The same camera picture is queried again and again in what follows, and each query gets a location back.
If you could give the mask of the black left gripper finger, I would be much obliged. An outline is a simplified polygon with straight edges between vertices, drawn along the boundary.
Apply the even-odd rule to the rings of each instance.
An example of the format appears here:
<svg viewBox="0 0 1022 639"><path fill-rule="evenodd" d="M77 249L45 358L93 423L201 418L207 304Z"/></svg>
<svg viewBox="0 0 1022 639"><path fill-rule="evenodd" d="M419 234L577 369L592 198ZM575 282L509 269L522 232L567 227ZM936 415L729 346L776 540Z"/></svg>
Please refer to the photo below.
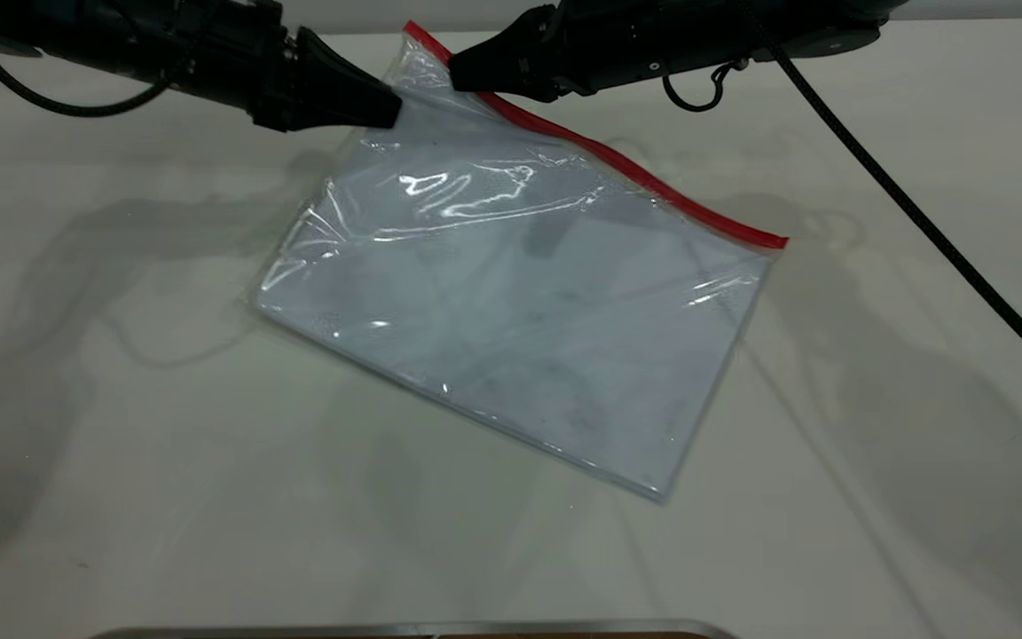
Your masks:
<svg viewBox="0 0 1022 639"><path fill-rule="evenodd" d="M392 129L403 100L381 82L310 84L300 93L297 129L352 126Z"/></svg>
<svg viewBox="0 0 1022 639"><path fill-rule="evenodd" d="M328 100L397 100L380 78L349 62L312 29L297 29L297 65L304 96Z"/></svg>

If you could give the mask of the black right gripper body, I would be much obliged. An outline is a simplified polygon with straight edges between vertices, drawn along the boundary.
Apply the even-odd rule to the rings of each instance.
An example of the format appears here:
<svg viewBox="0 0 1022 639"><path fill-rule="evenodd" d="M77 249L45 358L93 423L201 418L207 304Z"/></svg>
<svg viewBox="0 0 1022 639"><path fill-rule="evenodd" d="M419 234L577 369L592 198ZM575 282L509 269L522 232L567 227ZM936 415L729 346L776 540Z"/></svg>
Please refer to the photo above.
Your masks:
<svg viewBox="0 0 1022 639"><path fill-rule="evenodd" d="M556 84L579 96L749 57L730 1L563 1L553 36Z"/></svg>

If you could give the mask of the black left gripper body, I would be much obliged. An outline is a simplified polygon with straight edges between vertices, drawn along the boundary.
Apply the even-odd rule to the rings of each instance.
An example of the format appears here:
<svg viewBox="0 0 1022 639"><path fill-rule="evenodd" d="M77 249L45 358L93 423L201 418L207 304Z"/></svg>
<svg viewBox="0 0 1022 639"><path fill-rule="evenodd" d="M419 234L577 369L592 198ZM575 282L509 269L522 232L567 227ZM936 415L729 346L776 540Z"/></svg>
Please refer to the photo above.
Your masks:
<svg viewBox="0 0 1022 639"><path fill-rule="evenodd" d="M289 131L285 75L296 60L279 1L175 1L169 32L182 62L171 88L243 110L256 125Z"/></svg>

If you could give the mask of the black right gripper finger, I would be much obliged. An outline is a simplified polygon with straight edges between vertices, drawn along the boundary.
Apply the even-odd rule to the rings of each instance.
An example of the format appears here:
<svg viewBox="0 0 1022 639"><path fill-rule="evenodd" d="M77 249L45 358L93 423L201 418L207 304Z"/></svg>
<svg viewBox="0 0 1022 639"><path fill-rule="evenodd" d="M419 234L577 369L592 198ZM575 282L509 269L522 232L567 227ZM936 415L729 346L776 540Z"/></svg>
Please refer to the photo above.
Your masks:
<svg viewBox="0 0 1022 639"><path fill-rule="evenodd" d="M557 4L544 4L528 9L491 39L454 53L451 64L494 65L514 59L544 41L557 8Z"/></svg>
<svg viewBox="0 0 1022 639"><path fill-rule="evenodd" d="M551 104L562 97L552 78L519 69L515 59L451 57L449 72L455 90L506 93Z"/></svg>

